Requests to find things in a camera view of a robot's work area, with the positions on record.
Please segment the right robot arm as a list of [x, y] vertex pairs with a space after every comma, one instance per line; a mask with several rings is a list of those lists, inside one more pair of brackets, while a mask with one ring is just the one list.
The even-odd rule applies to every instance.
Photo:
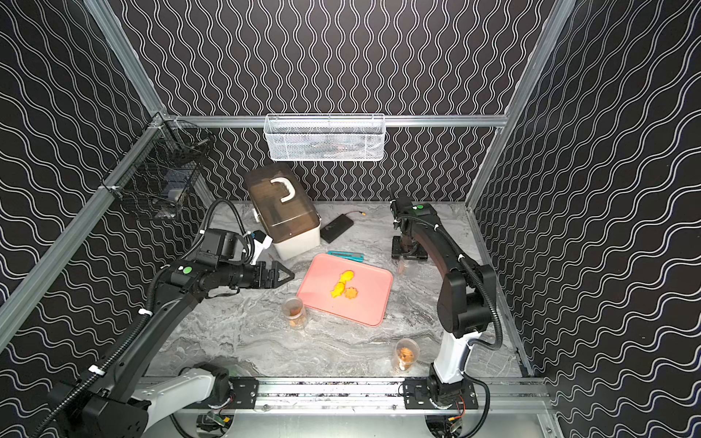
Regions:
[[392, 257], [412, 259], [420, 252], [433, 261], [442, 280], [436, 314], [444, 334], [426, 378], [426, 396], [440, 408], [462, 402], [475, 409], [475, 379], [467, 375], [467, 360], [476, 346], [500, 350], [504, 341], [497, 274], [463, 251], [434, 206], [401, 197], [390, 208], [400, 232], [392, 242]]

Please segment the clear jar yellow cookies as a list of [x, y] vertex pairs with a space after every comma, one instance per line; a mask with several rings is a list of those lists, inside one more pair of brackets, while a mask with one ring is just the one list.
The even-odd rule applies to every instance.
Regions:
[[397, 261], [396, 274], [400, 277], [405, 277], [409, 274], [410, 267], [411, 267], [411, 264], [407, 260], [401, 258]]

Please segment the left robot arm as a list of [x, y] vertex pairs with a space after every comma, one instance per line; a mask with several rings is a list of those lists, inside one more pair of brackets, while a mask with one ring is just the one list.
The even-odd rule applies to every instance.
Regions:
[[237, 209], [226, 198], [212, 202], [192, 247], [154, 276], [144, 305], [118, 341], [75, 383], [54, 385], [49, 393], [50, 412], [34, 436], [53, 426], [60, 437], [140, 437], [161, 417], [188, 405], [228, 405], [228, 374], [208, 365], [174, 380], [176, 384], [200, 381], [206, 385], [203, 390], [191, 390], [181, 398], [170, 396], [164, 407], [158, 407], [153, 397], [134, 394], [155, 354], [180, 322], [210, 299], [212, 290], [227, 288], [233, 297], [243, 289], [279, 288], [295, 277], [279, 261], [257, 260], [261, 244], [256, 233], [244, 227], [237, 232], [213, 228], [215, 210], [221, 205]]

